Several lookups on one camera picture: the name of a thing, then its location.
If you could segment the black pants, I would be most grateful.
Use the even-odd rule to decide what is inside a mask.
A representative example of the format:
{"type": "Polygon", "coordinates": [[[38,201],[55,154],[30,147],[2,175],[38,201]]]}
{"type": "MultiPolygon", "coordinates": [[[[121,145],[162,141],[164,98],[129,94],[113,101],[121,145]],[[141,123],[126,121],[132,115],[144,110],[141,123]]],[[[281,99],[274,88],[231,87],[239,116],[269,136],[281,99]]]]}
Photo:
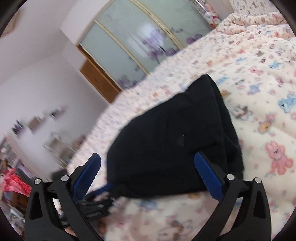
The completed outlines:
{"type": "Polygon", "coordinates": [[[239,140],[209,75],[134,118],[119,132],[107,152],[107,182],[130,198],[204,191],[194,165],[194,156],[200,152],[225,173],[243,177],[239,140]]]}

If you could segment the red patterned cloth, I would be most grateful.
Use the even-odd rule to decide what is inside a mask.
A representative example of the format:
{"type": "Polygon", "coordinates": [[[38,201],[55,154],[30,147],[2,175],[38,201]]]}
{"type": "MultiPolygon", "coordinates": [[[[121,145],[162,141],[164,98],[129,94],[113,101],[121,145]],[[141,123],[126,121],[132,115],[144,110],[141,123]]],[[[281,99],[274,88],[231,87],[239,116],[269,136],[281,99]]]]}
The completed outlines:
{"type": "Polygon", "coordinates": [[[25,183],[16,173],[16,169],[10,169],[1,182],[1,189],[3,193],[16,192],[26,197],[30,196],[32,187],[25,183]]]}

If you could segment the patterned cartoon bed blanket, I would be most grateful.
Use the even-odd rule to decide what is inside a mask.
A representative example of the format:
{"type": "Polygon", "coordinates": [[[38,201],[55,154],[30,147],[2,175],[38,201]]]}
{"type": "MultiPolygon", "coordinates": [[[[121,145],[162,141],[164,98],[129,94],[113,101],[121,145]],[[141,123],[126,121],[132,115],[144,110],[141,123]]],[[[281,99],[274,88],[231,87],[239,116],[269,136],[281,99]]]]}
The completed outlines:
{"type": "MultiPolygon", "coordinates": [[[[102,166],[90,190],[106,183],[105,156],[132,118],[167,101],[201,75],[216,82],[241,145],[244,179],[262,179],[272,235],[295,209],[295,35],[280,13],[232,13],[212,32],[124,90],[96,121],[68,171],[97,153],[102,166]],[[279,171],[272,147],[292,166],[279,171]]],[[[121,198],[102,225],[105,240],[192,240],[217,205],[207,192],[139,200],[121,198]]]]}

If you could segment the frosted glass floral wardrobe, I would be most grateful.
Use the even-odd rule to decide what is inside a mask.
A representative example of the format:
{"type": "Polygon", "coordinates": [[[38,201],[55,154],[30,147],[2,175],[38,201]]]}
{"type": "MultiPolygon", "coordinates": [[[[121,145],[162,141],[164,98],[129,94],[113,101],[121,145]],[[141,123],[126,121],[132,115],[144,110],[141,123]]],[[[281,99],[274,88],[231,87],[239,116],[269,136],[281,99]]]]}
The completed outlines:
{"type": "Polygon", "coordinates": [[[81,73],[108,102],[213,29],[195,1],[108,1],[81,36],[81,73]]]}

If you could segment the patterned pillow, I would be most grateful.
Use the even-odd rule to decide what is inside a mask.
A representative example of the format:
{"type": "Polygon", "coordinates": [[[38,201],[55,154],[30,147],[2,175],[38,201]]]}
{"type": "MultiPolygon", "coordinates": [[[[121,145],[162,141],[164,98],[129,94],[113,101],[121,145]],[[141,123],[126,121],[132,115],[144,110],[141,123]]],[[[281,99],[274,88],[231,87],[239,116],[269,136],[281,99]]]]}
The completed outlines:
{"type": "Polygon", "coordinates": [[[269,0],[231,0],[230,4],[237,14],[260,16],[270,13],[280,13],[269,0]]]}

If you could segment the clear bin of plush toys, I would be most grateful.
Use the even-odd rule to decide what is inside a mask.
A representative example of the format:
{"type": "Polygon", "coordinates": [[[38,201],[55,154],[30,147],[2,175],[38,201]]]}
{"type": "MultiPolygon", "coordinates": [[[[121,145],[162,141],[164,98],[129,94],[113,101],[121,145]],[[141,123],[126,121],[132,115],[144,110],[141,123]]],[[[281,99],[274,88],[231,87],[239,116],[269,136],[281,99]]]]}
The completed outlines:
{"type": "Polygon", "coordinates": [[[195,1],[196,8],[198,12],[202,15],[202,17],[207,21],[207,23],[213,27],[217,28],[221,23],[217,13],[214,9],[207,3],[205,0],[197,0],[195,1]]]}

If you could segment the white wall shelf with items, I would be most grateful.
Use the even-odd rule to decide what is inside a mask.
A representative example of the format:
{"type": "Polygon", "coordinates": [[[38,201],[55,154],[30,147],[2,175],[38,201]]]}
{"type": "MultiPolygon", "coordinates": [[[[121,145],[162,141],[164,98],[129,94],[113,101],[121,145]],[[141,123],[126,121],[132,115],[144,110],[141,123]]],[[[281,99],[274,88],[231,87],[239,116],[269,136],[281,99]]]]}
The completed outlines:
{"type": "Polygon", "coordinates": [[[75,142],[88,131],[88,122],[78,107],[60,106],[33,116],[16,142],[31,166],[49,170],[67,166],[78,150],[75,142]]]}

